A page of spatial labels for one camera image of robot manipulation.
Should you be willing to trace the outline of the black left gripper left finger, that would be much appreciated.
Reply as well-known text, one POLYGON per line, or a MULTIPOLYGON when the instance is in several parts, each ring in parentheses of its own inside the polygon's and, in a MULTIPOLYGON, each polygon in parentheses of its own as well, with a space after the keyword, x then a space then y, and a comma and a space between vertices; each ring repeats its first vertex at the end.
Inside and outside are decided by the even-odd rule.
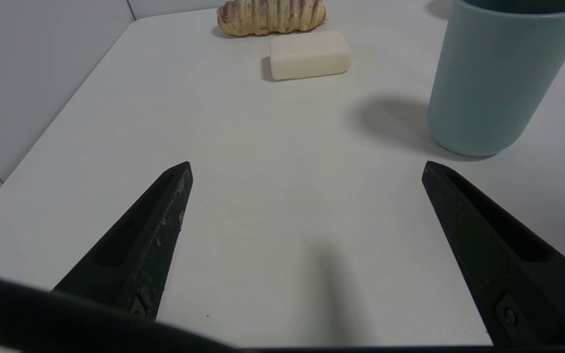
POLYGON ((166 170, 54 290, 155 320, 192 185, 190 163, 166 170))

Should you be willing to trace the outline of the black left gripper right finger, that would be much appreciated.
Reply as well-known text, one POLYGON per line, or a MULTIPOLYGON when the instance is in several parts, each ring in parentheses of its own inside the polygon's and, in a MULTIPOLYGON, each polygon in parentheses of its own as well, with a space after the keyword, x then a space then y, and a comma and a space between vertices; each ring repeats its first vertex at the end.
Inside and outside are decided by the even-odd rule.
POLYGON ((445 165, 422 185, 494 346, 565 347, 565 256, 445 165))

